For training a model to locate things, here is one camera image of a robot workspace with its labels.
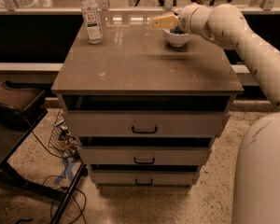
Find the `desk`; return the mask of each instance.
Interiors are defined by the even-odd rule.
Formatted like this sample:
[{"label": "desk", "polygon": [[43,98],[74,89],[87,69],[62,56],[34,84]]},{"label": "desk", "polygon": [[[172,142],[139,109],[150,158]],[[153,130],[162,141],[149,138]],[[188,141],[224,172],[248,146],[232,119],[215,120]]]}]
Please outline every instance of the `desk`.
[{"label": "desk", "polygon": [[101,12],[104,41],[82,26],[52,87],[97,187],[191,187],[243,91],[222,49],[196,35],[170,47],[156,15]]},{"label": "desk", "polygon": [[75,178],[73,179],[67,192],[62,192],[56,189],[48,188],[46,186],[31,182],[24,179],[8,162],[8,158],[21,145],[25,138],[35,128],[42,118],[47,114],[47,110],[41,108],[35,112],[35,122],[32,123],[31,128],[13,130],[0,124],[0,182],[16,186],[20,189],[35,192],[49,198],[55,198],[61,201],[51,223],[58,223],[62,213],[73,194],[73,191],[81,178],[85,165],[81,163]]}]

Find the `drawer handle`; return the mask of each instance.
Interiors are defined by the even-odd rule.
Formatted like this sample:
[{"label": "drawer handle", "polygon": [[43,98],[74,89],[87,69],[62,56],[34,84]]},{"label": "drawer handle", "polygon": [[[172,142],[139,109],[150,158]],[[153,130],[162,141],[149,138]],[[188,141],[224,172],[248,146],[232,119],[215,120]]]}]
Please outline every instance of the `drawer handle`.
[{"label": "drawer handle", "polygon": [[156,133],[158,130],[158,127],[155,126],[153,131],[148,131],[148,130],[137,130],[136,128],[134,128],[134,126],[132,126],[132,132],[133,133],[140,133],[140,134],[154,134]]},{"label": "drawer handle", "polygon": [[133,162],[136,164],[153,164],[155,162],[155,158],[152,158],[151,161],[138,161],[137,158],[133,158]]},{"label": "drawer handle", "polygon": [[136,184],[136,185],[139,185],[139,186],[149,186],[149,185],[152,185],[152,178],[150,179],[150,181],[148,181],[148,182],[144,182],[144,181],[138,181],[137,180],[137,178],[134,180],[134,183]]}]

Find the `speckled floor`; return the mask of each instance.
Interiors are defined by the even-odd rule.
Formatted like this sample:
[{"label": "speckled floor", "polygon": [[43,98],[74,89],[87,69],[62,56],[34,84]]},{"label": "speckled floor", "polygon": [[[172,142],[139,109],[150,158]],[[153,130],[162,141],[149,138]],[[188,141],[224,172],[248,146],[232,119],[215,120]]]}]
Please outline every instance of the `speckled floor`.
[{"label": "speckled floor", "polygon": [[[49,106],[48,114],[35,129],[35,134],[48,145],[59,109]],[[191,189],[184,188],[118,188],[97,189],[88,176],[77,188],[85,193],[84,217],[75,223],[88,224],[222,224],[231,222],[233,178],[238,148],[245,131],[259,118],[273,112],[265,101],[235,101],[231,118],[213,145],[208,163]],[[9,163],[25,178],[50,187],[67,185],[68,178],[58,183],[63,161],[52,157],[30,135],[9,159]],[[75,172],[76,163],[71,170]],[[84,197],[75,191],[80,207]],[[0,224],[16,223],[32,218],[31,223],[49,223],[52,199],[0,184]],[[80,211],[72,199],[60,223],[71,223]]]}]

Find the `bottle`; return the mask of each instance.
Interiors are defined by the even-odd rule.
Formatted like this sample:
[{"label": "bottle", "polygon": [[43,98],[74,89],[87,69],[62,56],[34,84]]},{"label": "bottle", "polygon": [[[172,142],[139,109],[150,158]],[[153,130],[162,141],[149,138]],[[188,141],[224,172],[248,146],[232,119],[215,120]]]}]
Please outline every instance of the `bottle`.
[{"label": "bottle", "polygon": [[98,44],[102,42],[103,31],[97,3],[95,0],[81,0],[81,10],[89,43]]}]

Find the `bowl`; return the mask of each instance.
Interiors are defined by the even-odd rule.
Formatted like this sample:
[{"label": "bowl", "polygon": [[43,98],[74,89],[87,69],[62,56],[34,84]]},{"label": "bowl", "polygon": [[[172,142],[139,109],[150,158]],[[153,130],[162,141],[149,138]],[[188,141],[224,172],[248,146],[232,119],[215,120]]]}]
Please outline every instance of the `bowl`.
[{"label": "bowl", "polygon": [[190,40],[190,34],[180,34],[172,29],[163,29],[163,35],[167,42],[175,48],[184,46]]}]

